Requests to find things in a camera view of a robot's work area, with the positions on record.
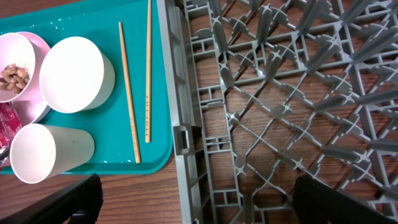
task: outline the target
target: gray dish rack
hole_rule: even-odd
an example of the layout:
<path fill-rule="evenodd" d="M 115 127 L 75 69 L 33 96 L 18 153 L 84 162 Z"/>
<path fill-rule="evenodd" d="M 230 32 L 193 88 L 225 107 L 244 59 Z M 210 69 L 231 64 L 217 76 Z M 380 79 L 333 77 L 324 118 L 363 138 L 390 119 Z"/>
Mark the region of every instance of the gray dish rack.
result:
<path fill-rule="evenodd" d="M 327 185 L 319 178 L 320 171 L 327 169 L 322 167 L 325 158 L 339 160 L 349 167 L 349 173 L 333 187 L 335 190 L 350 196 L 345 191 L 346 186 L 366 180 L 377 186 L 379 194 L 372 200 L 358 201 L 374 209 L 381 206 L 383 215 L 398 220 L 398 175 L 388 175 L 383 161 L 383 156 L 398 158 L 398 141 L 386 139 L 398 125 L 398 1 L 355 0 L 346 9 L 342 0 L 285 0 L 277 7 L 260 0 L 222 3 L 219 0 L 157 0 L 157 5 L 183 223 L 219 223 L 217 209 L 228 207 L 236 208 L 229 223 L 266 223 L 265 212 L 291 208 L 291 192 L 272 180 L 278 166 L 299 170 Z M 239 17 L 226 16 L 231 6 L 241 7 L 244 13 Z M 303 12 L 297 21 L 290 21 L 287 15 L 292 8 Z M 254 15 L 257 15 L 258 25 L 249 27 Z M 196 30 L 193 35 L 190 21 L 200 16 L 208 16 L 209 28 Z M 232 30 L 229 38 L 224 32 L 226 26 Z M 277 27 L 288 31 L 272 35 Z M 237 43 L 235 40 L 240 35 L 249 40 Z M 318 45 L 312 56 L 307 40 Z M 354 40 L 362 40 L 363 45 L 355 49 Z M 216 59 L 219 84 L 199 87 L 197 62 L 210 57 Z M 235 72 L 230 66 L 232 60 L 239 62 Z M 279 71 L 284 62 L 291 63 L 294 68 Z M 332 68 L 341 68 L 343 72 L 323 73 Z M 241 78 L 246 70 L 251 70 L 254 76 Z M 363 73 L 378 77 L 370 89 L 364 87 Z M 292 85 L 283 81 L 288 77 L 299 79 Z M 308 94 L 301 88 L 309 78 L 327 87 L 327 92 L 317 102 L 307 98 Z M 257 87 L 253 91 L 244 89 L 254 83 Z M 383 88 L 386 83 L 391 87 Z M 267 86 L 282 90 L 287 97 L 282 103 L 269 107 L 259 99 Z M 221 95 L 215 95 L 215 91 L 221 91 Z M 227 107 L 232 91 L 245 98 L 242 110 Z M 204 93 L 209 98 L 201 99 Z M 293 100 L 311 110 L 301 123 L 287 119 L 295 113 Z M 269 114 L 260 134 L 243 121 L 251 105 Z M 332 112 L 347 106 L 353 107 L 348 116 Z M 225 135 L 210 136 L 206 131 L 203 114 L 213 108 L 223 110 L 228 130 Z M 377 131 L 371 113 L 387 117 L 388 125 Z M 309 131 L 316 116 L 338 125 L 338 131 L 327 143 Z M 274 146 L 263 137 L 275 122 L 295 133 L 283 147 Z M 236 128 L 255 138 L 250 147 L 233 147 L 232 135 Z M 340 146 L 337 142 L 345 135 L 364 142 L 365 150 Z M 301 139 L 320 152 L 309 166 L 305 158 L 291 150 Z M 260 143 L 277 156 L 267 170 L 259 170 L 248 159 Z M 228 189 L 217 189 L 213 181 L 215 170 L 211 157 L 221 153 L 229 155 L 227 158 L 234 172 L 234 187 Z M 199 157 L 204 158 L 205 166 Z M 256 175 L 262 185 L 251 194 L 244 194 L 238 176 L 249 172 Z M 280 192 L 285 197 L 284 202 L 256 204 L 254 197 L 264 189 Z"/>

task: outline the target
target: teal tray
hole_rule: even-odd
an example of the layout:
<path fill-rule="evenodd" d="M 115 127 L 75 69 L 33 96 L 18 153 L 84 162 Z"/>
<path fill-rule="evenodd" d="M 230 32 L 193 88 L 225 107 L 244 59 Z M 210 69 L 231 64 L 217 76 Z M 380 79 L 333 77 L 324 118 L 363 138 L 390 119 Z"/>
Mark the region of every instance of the teal tray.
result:
<path fill-rule="evenodd" d="M 112 62 L 114 90 L 100 107 L 75 114 L 51 111 L 41 123 L 88 131 L 96 149 L 90 161 L 66 174 L 150 174 L 159 170 L 172 152 L 172 130 L 165 80 L 157 5 L 152 1 L 152 142 L 145 143 L 147 0 L 87 0 L 0 19 L 0 33 L 28 31 L 49 46 L 81 36 L 93 41 Z M 131 88 L 141 151 L 136 164 L 119 42 L 123 23 Z M 10 167 L 2 174 L 11 174 Z"/>

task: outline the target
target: red packet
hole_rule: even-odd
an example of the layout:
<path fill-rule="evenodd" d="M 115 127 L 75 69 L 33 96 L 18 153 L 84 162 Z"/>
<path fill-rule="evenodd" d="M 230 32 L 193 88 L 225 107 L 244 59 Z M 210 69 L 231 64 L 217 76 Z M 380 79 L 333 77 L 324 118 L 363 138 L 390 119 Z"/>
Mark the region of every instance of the red packet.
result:
<path fill-rule="evenodd" d="M 9 166 L 9 150 L 22 123 L 10 103 L 0 103 L 0 167 Z"/>

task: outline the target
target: chopstick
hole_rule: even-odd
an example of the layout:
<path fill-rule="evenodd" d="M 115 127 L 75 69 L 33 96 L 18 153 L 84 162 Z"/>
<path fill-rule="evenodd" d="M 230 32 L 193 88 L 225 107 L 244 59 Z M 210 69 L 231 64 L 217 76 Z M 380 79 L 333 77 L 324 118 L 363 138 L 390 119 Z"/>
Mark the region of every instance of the chopstick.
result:
<path fill-rule="evenodd" d="M 139 154 L 137 126 L 136 126 L 136 119 L 134 116 L 134 105 L 132 103 L 132 96 L 131 96 L 129 65 L 127 64 L 126 46 L 124 45 L 124 34 L 121 22 L 119 22 L 119 35 L 120 35 L 120 48 L 122 50 L 124 82 L 126 83 L 127 103 L 129 106 L 132 143 L 134 145 L 134 155 L 136 157 L 136 163 L 138 164 L 141 163 L 141 157 Z"/>
<path fill-rule="evenodd" d="M 146 113 L 145 113 L 145 142 L 150 142 L 150 122 L 151 122 L 151 55 L 152 55 L 152 10 L 151 0 L 148 0 L 148 24 L 147 24 L 147 88 L 146 88 Z"/>

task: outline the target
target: pink plate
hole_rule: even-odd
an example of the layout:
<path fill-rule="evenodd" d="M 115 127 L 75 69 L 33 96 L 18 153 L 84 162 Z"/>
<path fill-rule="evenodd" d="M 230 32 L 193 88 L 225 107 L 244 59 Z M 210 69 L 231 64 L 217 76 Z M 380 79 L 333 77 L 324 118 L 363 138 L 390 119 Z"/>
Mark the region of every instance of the pink plate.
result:
<path fill-rule="evenodd" d="M 30 40 L 35 49 L 35 53 L 39 54 L 40 58 L 43 60 L 50 50 L 49 45 L 41 37 L 31 32 L 18 33 Z M 12 105 L 17 111 L 23 126 L 40 121 L 50 111 L 50 107 L 42 96 L 29 101 L 15 101 L 12 102 Z"/>

